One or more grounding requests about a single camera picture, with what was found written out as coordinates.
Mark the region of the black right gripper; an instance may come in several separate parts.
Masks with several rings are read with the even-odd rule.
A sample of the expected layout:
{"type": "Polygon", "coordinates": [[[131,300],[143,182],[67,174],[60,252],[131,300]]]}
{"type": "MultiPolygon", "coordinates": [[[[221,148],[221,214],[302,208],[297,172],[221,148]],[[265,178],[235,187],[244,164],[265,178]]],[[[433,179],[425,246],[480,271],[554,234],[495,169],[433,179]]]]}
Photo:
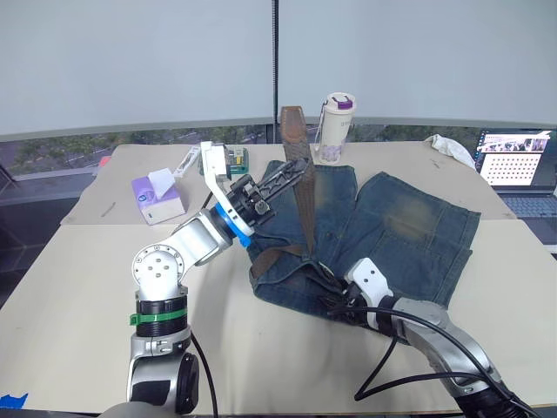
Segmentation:
{"type": "Polygon", "coordinates": [[[317,284],[324,291],[342,291],[339,294],[319,296],[319,301],[325,309],[325,317],[350,326],[368,326],[366,313],[344,312],[347,308],[367,307],[359,288],[337,277],[325,264],[317,264],[317,284]]]}

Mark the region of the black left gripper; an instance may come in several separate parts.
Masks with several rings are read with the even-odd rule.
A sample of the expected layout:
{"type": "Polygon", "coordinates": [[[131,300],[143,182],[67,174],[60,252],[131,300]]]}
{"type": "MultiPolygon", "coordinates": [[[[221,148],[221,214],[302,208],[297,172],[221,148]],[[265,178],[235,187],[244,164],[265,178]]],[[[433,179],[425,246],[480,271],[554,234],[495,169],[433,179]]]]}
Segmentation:
{"type": "Polygon", "coordinates": [[[260,226],[276,215],[269,202],[300,182],[309,170],[306,158],[269,165],[265,178],[255,183],[250,174],[231,185],[229,198],[234,210],[248,226],[260,226]]]}

